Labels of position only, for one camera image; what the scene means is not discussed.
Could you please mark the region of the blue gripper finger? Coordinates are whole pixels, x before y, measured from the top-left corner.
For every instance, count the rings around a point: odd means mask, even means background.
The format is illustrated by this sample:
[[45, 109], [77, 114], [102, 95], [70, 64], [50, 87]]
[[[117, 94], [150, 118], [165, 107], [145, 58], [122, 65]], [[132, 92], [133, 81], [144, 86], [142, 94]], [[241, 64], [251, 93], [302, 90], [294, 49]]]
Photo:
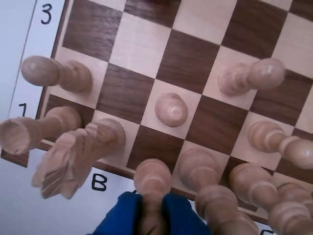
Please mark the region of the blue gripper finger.
[[115, 206], [106, 214], [93, 235], [134, 235], [139, 221], [143, 197], [125, 192], [118, 197]]
[[162, 199], [162, 213], [170, 235], [210, 235], [208, 226], [193, 211], [187, 198], [174, 193]]

